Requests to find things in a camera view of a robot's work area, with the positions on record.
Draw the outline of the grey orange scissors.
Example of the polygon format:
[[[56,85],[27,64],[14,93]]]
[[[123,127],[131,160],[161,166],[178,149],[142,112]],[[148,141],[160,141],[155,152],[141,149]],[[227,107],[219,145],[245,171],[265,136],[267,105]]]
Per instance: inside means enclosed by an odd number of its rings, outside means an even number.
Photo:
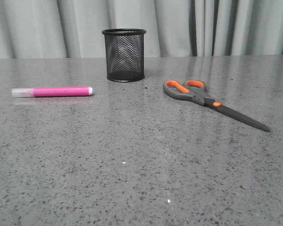
[[[229,116],[237,121],[243,122],[254,128],[265,132],[270,132],[271,129],[255,119],[252,119],[234,109],[226,107],[219,101],[216,101],[207,92],[205,82],[199,80],[188,80],[180,84],[176,80],[168,80],[163,84],[163,91],[170,97],[178,100],[190,101],[201,106],[207,106],[217,112]]]

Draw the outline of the pink highlighter pen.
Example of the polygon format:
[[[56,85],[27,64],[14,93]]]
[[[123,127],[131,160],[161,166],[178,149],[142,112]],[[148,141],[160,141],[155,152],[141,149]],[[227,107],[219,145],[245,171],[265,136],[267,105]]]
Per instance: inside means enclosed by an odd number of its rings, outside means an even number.
[[[17,88],[12,89],[12,97],[75,97],[90,96],[92,87],[41,87],[41,88]]]

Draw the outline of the black mesh pen holder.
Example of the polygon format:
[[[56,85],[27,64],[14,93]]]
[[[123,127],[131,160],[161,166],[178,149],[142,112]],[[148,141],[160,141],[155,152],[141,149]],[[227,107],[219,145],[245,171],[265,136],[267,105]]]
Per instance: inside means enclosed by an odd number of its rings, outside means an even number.
[[[133,82],[144,79],[144,35],[146,30],[133,28],[106,29],[107,79]]]

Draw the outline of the grey curtain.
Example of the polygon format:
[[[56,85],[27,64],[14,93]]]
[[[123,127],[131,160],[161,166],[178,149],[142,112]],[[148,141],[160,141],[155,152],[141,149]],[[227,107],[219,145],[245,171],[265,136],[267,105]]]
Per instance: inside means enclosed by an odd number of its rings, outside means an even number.
[[[147,57],[280,55],[283,0],[0,0],[0,59],[103,57],[111,28]]]

